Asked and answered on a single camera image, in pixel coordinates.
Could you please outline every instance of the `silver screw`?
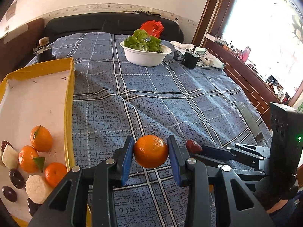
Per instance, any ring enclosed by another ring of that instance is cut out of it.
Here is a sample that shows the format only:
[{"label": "silver screw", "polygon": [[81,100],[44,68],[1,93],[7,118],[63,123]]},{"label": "silver screw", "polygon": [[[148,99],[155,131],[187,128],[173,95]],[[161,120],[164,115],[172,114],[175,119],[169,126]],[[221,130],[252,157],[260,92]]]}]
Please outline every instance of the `silver screw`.
[{"label": "silver screw", "polygon": [[115,163],[115,160],[113,158],[109,158],[105,161],[106,164],[111,165],[113,163]]},{"label": "silver screw", "polygon": [[187,162],[188,162],[189,164],[195,164],[195,163],[197,162],[197,160],[194,159],[194,158],[189,158],[189,159],[187,159]]},{"label": "silver screw", "polygon": [[78,172],[78,171],[80,171],[80,166],[74,166],[74,167],[72,168],[72,172],[76,173],[76,172]]},{"label": "silver screw", "polygon": [[225,172],[229,172],[231,170],[231,168],[230,168],[229,165],[223,165],[222,170],[225,171]]}]

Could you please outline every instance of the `blue plaid bedsheet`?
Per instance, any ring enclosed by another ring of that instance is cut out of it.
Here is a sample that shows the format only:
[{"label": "blue plaid bedsheet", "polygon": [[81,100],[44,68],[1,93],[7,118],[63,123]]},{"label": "blue plaid bedsheet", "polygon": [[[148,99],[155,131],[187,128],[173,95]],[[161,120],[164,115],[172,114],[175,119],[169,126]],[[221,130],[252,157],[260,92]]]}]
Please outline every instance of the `blue plaid bedsheet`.
[{"label": "blue plaid bedsheet", "polygon": [[[224,71],[212,67],[187,69],[173,59],[172,49],[155,67],[129,63],[119,43],[127,36],[79,33],[52,43],[57,59],[75,60],[72,136],[76,163],[96,166],[123,146],[154,134],[164,140],[174,135],[217,147],[236,142],[256,145],[233,101],[244,102],[268,146],[271,136],[260,114],[243,90]],[[230,162],[234,169],[249,169]],[[183,226],[188,188],[176,185],[169,159],[159,168],[145,169],[133,160],[124,187],[115,188],[118,226]],[[210,194],[211,222],[216,225],[215,199]]]}]

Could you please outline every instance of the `bed headboard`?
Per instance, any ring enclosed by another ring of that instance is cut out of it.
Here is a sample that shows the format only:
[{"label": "bed headboard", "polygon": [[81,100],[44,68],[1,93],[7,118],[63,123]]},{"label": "bed headboard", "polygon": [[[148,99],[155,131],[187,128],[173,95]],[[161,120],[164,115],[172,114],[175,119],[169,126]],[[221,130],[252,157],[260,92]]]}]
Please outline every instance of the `bed headboard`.
[{"label": "bed headboard", "polygon": [[48,36],[52,43],[60,37],[83,32],[132,35],[148,20],[161,21],[164,30],[160,39],[183,43],[183,32],[175,21],[136,13],[86,13],[55,18],[46,25],[45,36]]}]

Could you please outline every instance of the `pink bottle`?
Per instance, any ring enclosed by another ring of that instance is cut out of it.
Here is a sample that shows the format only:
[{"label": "pink bottle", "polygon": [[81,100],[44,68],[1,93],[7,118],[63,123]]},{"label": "pink bottle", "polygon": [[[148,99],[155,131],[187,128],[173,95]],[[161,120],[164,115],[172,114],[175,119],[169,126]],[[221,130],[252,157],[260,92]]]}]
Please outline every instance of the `pink bottle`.
[{"label": "pink bottle", "polygon": [[243,60],[244,62],[246,62],[248,59],[249,53],[250,53],[250,47],[247,46],[245,48],[245,50],[242,52],[242,54],[240,55],[240,60]]}]

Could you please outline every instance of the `bowl of lettuce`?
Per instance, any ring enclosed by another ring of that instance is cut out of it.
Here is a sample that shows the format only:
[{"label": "bowl of lettuce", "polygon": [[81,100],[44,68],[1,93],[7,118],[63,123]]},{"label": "bowl of lettuce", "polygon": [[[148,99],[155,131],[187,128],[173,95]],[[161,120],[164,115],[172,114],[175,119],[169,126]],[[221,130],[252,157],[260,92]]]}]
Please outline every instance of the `bowl of lettuce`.
[{"label": "bowl of lettuce", "polygon": [[124,49],[126,59],[139,66],[157,66],[172,52],[161,44],[160,39],[140,29],[121,42],[120,46]]}]

